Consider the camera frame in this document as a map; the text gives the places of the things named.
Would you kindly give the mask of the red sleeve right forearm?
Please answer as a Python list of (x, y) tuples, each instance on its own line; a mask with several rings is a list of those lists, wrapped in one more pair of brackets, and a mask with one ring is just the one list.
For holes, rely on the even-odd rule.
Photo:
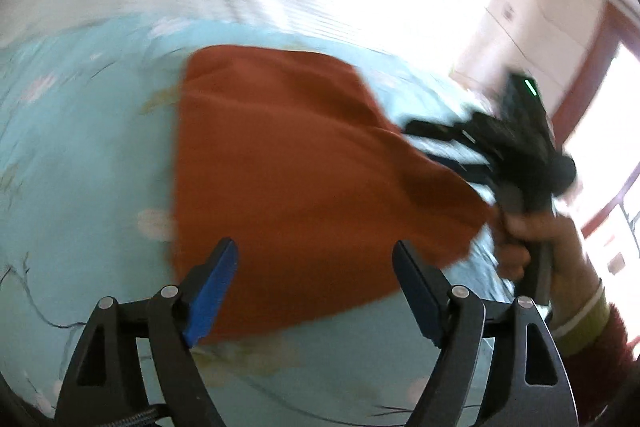
[(616, 306), (600, 285), (579, 311), (550, 333), (572, 387), (579, 424), (595, 421), (634, 366), (634, 348)]

